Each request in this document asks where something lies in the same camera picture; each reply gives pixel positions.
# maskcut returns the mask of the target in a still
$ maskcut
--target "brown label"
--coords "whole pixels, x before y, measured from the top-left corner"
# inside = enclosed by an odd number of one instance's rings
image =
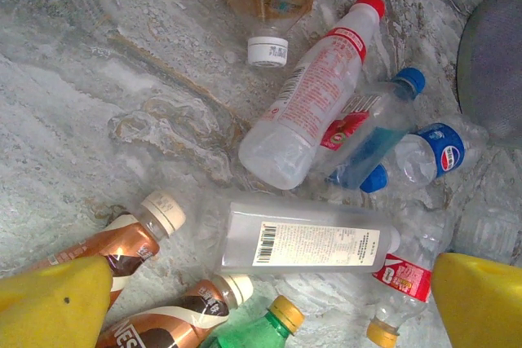
[[[78,257],[105,256],[113,272],[110,306],[116,301],[129,276],[143,262],[159,252],[159,244],[132,215],[122,215],[103,231],[60,253],[32,265],[31,271],[61,264]]]
[[[200,281],[173,306],[133,315],[103,332],[96,348],[196,348],[228,319],[228,306],[209,280]]]

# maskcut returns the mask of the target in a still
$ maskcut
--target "gray fabric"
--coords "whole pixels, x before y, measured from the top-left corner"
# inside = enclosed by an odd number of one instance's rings
[[[493,143],[522,148],[522,0],[488,0],[468,20],[458,53],[462,111]]]

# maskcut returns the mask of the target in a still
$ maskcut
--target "red bottle cap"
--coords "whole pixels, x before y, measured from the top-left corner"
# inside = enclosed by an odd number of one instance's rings
[[[357,3],[364,3],[369,6],[372,6],[378,13],[379,18],[382,18],[384,16],[384,11],[386,9],[386,6],[384,5],[383,0],[357,0],[356,4]]]

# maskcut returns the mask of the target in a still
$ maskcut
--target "marble surface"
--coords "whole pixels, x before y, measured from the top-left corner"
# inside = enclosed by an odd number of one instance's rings
[[[225,0],[0,0],[0,277],[97,232],[159,187],[185,206],[188,222],[133,276],[107,323],[208,276],[196,239],[219,233],[201,224],[198,205],[225,187],[264,188],[241,168],[238,142],[354,1],[316,0],[291,31],[287,67],[266,71],[246,65],[245,31]],[[386,0],[360,86],[419,66],[427,88],[415,103],[418,124],[456,112],[458,42],[482,1]],[[446,209],[452,224],[470,200],[518,214],[521,164],[520,151],[491,147],[472,171],[408,197]],[[296,195],[385,213],[398,203],[310,184],[287,193]],[[231,323],[261,315],[283,293],[307,316],[289,346],[371,347],[365,329],[377,296],[367,283],[266,276]],[[449,346],[433,303],[400,333],[399,347]]]

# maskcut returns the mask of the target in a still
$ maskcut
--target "bottle cap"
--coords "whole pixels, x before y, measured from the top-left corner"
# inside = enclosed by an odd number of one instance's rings
[[[240,304],[248,301],[254,293],[252,280],[247,275],[220,275],[227,282],[228,287],[232,290],[236,303]]]
[[[164,191],[155,191],[141,202],[170,236],[185,223],[185,213],[171,195]]]
[[[372,319],[368,325],[368,329],[366,329],[366,336],[371,342],[377,344],[381,348],[394,348],[397,343],[397,338],[399,337],[398,334],[391,333],[382,328],[374,319]]]
[[[372,193],[384,189],[388,185],[388,173],[383,165],[378,165],[372,171],[365,181],[361,184],[360,189],[366,193]]]
[[[394,253],[400,246],[400,234],[396,228],[390,227],[390,247],[388,248],[389,253]]]
[[[292,334],[295,334],[304,322],[303,313],[283,295],[278,296],[268,309]]]
[[[386,10],[386,5],[383,0],[356,0],[355,4],[367,4],[368,6],[372,6],[376,12],[378,13],[378,17],[384,17],[384,11]]]
[[[248,40],[248,64],[256,67],[283,67],[288,41],[278,37],[252,37]]]
[[[401,69],[391,81],[395,80],[402,80],[409,83],[414,88],[415,96],[422,93],[426,85],[424,74],[413,67]]]

